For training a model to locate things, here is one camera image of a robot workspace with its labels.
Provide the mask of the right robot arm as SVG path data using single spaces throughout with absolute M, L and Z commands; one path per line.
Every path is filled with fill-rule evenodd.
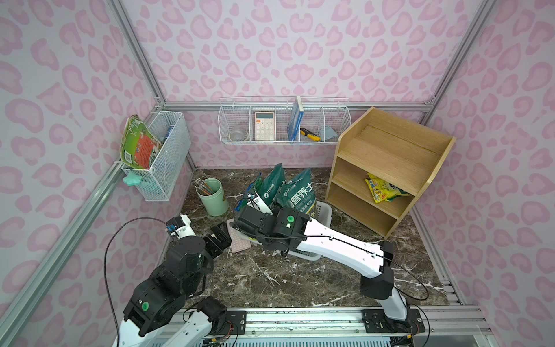
M 283 255 L 291 251 L 316 253 L 354 269 L 361 275 L 363 296 L 375 299 L 387 318 L 408 321 L 406 299 L 394 286 L 393 245 L 389 242 L 365 243 L 292 208 L 263 213 L 247 205 L 236 214 L 231 226 L 267 250 Z

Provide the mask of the dark green soil bag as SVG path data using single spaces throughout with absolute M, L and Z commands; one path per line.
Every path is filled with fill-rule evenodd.
M 312 183 L 312 170 L 304 169 L 277 191 L 276 205 L 292 208 L 310 217 L 316 216 L 316 191 Z
M 258 190 L 258 195 L 271 207 L 279 189 L 286 181 L 286 174 L 283 164 L 278 163 L 273 170 L 263 179 L 262 186 Z

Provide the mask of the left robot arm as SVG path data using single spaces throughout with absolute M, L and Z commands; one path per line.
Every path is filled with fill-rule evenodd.
M 167 325 L 187 300 L 205 290 L 206 277 L 213 272 L 214 260 L 231 246 L 226 224 L 211 228 L 211 233 L 198 237 L 188 220 L 173 218 L 166 231 L 177 240 L 169 255 L 147 280 L 140 283 L 124 309 L 124 322 L 139 328 L 138 336 Z

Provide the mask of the dark green soil bag front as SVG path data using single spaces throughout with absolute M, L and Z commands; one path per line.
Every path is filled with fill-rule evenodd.
M 312 170 L 304 169 L 277 191 L 276 205 L 292 208 L 310 217 L 316 216 L 316 191 L 312 183 Z

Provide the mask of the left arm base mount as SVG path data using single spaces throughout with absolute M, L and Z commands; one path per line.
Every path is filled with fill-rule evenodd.
M 231 310 L 217 314 L 207 314 L 203 311 L 193 312 L 185 323 L 189 336 L 244 335 L 247 323 L 247 312 L 244 310 Z

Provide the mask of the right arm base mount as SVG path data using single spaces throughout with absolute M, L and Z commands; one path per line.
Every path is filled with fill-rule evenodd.
M 394 320 L 388 318 L 383 309 L 364 309 L 362 322 L 367 333 L 424 333 L 426 332 L 425 320 L 420 311 L 415 307 L 409 307 L 405 320 Z

